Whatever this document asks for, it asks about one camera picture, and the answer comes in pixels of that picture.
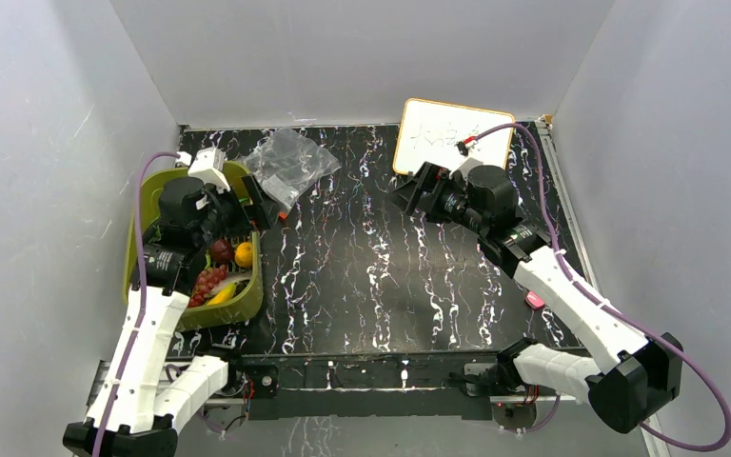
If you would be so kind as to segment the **clear zip top bag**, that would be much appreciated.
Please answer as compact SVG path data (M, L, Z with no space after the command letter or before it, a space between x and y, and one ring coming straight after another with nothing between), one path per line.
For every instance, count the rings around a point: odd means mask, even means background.
M293 129L275 130L241 163L285 213L290 213L305 191L341 167L326 148Z

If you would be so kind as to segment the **dark red plum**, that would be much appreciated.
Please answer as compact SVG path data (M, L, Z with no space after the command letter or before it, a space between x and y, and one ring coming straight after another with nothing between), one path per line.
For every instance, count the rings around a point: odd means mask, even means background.
M235 248L229 240L220 238L208 248L208 254L213 263L225 265L234 261Z

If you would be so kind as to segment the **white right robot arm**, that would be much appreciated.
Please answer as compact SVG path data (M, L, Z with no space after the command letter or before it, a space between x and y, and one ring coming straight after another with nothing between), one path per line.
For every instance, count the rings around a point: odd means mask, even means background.
M477 234L485 259L543 299L588 352L577 356L523 338L501 351L494 367L462 375L471 394L488 395L494 387L511 394L551 388L587 402L619 433L678 397L682 362L668 348L675 338L646 337L584 296L580 277L561 269L549 236L524 218L503 169L479 165L461 174L425 162L387 198L407 215Z

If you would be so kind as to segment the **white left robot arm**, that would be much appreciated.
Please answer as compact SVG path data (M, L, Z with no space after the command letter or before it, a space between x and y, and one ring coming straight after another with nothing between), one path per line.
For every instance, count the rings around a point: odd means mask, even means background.
M67 425L76 456L171 456L214 394L254 389L230 350L198 353L165 379L173 336L239 324L264 302L260 234L279 215L249 173L163 171L138 187L125 266L127 310L84 419Z

